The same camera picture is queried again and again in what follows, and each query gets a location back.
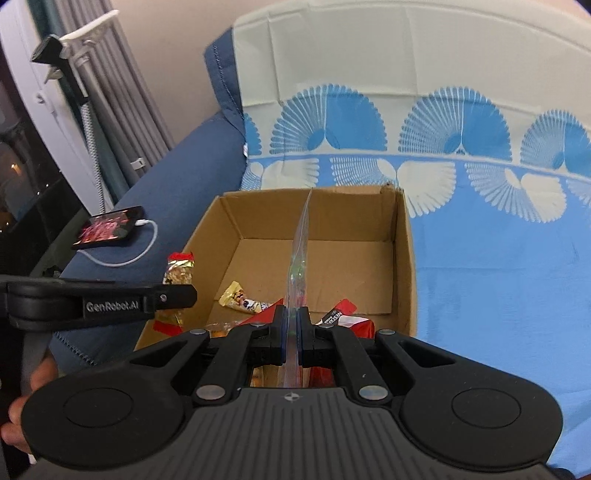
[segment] white cable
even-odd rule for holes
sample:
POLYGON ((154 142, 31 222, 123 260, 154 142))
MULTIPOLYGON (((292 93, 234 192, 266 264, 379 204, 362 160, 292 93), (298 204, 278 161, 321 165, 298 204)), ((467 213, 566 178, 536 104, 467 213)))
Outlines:
POLYGON ((112 268, 115 268, 115 267, 124 267, 126 265, 132 264, 134 262, 137 262, 146 253, 148 253, 148 251, 150 251, 150 248, 152 248, 152 246, 156 242, 156 239, 158 238, 158 224, 156 222, 154 222, 153 220, 138 220, 138 221, 135 222, 136 226, 147 225, 148 223, 150 225, 152 225, 152 227, 154 228, 154 234, 152 236, 152 240, 150 240, 148 246, 145 248, 145 250, 143 252, 141 252, 137 257, 135 257, 135 258, 133 258, 131 260, 128 260, 127 262, 123 262, 123 263, 106 263, 106 262, 103 262, 103 261, 99 260, 98 258, 93 257, 92 255, 90 255, 85 250, 78 250, 78 251, 82 255, 84 255, 85 257, 88 257, 94 263, 96 263, 97 265, 101 265, 102 267, 112 267, 112 268))

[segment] plastic bag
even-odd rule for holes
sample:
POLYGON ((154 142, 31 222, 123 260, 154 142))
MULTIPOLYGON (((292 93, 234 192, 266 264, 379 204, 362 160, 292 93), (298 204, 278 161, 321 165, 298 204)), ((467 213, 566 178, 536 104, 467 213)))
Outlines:
POLYGON ((298 358, 297 309, 306 305, 306 261, 308 254, 308 205, 312 190, 308 194, 293 241, 290 269, 287 274, 285 314, 287 319, 285 337, 285 363, 279 369, 278 387, 301 388, 302 368, 298 358))

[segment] curtain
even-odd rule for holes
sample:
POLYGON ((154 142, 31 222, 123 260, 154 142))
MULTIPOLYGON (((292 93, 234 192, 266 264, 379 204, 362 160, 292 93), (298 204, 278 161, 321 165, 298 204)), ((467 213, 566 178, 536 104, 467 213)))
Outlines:
MULTIPOLYGON (((50 34, 55 34, 61 37, 67 33, 57 13, 54 0, 28 0, 28 6, 29 10, 31 11, 31 15, 33 16, 33 20, 35 22, 35 26, 37 27, 40 38, 45 38, 50 34)), ((61 89, 64 92, 64 96, 70 105, 73 115, 78 121, 80 130, 82 130, 83 128, 82 118, 80 116, 80 108, 74 99, 70 85, 65 79, 60 79, 58 81, 60 82, 61 89)), ((92 116, 101 173, 106 187, 111 194, 111 198, 113 198, 114 202, 117 202, 119 199, 121 199, 125 192, 129 190, 129 187, 134 183, 134 181, 130 182, 124 176, 121 167, 119 166, 117 157, 113 151, 113 147, 107 139, 105 132, 94 112, 92 112, 92 116)))
MULTIPOLYGON (((55 10, 54 16, 61 22, 64 33, 113 9, 110 0, 43 1, 47 11, 55 10)), ((74 51, 80 46, 74 45, 74 51)), ((78 71, 121 172, 133 185, 174 147, 174 141, 151 98, 119 22, 113 23, 87 59, 79 62, 78 71), (137 167, 139 158, 144 159, 145 167, 137 167)))

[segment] human hand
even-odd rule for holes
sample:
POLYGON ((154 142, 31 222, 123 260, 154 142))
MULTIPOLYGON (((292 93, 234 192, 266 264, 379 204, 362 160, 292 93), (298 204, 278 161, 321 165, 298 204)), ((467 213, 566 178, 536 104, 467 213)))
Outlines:
MULTIPOLYGON (((47 352, 46 357, 31 374, 31 390, 39 390, 42 386, 57 378, 57 364, 51 353, 47 352)), ((2 440, 8 445, 15 446, 25 453, 31 453, 31 449, 25 441, 21 428, 21 413, 25 402, 30 395, 19 397, 11 403, 8 409, 8 418, 10 422, 0 427, 2 440)))

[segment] beige wall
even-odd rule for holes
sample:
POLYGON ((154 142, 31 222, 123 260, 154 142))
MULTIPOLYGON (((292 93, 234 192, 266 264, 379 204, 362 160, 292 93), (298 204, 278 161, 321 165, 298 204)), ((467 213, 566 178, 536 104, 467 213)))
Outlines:
MULTIPOLYGON (((277 0, 112 0, 145 81, 179 142, 218 110, 203 50, 242 14, 277 0)), ((586 16, 574 0, 538 0, 586 16)))

